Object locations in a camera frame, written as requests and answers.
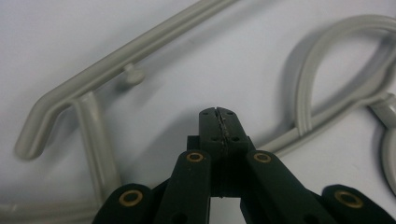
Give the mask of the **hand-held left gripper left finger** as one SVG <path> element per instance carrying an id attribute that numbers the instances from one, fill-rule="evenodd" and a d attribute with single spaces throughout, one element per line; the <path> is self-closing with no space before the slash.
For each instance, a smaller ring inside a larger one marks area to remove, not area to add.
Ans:
<path id="1" fill-rule="evenodd" d="M 188 137 L 187 150 L 202 150 L 210 155 L 213 197 L 225 195 L 222 179 L 223 149 L 219 111 L 215 107 L 201 111 L 199 113 L 199 134 Z"/>

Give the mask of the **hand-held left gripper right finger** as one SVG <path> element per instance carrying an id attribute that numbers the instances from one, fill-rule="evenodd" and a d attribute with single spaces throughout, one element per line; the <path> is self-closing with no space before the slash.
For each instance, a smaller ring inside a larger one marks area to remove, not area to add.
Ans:
<path id="1" fill-rule="evenodd" d="M 251 141 L 233 111 L 219 107 L 218 119 L 223 144 L 219 195 L 239 197 L 247 182 L 246 155 L 252 150 Z"/>

